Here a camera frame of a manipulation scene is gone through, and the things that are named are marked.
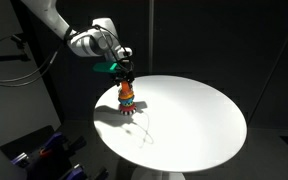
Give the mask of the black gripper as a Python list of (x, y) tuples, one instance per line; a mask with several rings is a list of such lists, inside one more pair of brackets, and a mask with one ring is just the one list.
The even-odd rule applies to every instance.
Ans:
[(120, 86), (122, 81), (127, 81), (132, 84), (134, 81), (134, 63), (128, 59), (117, 61), (118, 70), (114, 74), (116, 86)]

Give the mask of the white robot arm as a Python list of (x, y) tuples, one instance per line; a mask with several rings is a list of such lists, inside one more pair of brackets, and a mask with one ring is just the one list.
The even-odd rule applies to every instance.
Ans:
[(106, 61), (93, 66), (95, 72), (110, 73), (119, 85), (134, 81), (132, 50), (121, 44), (110, 18), (97, 18), (90, 27), (74, 30), (58, 13), (57, 0), (20, 0), (79, 57), (104, 56)]

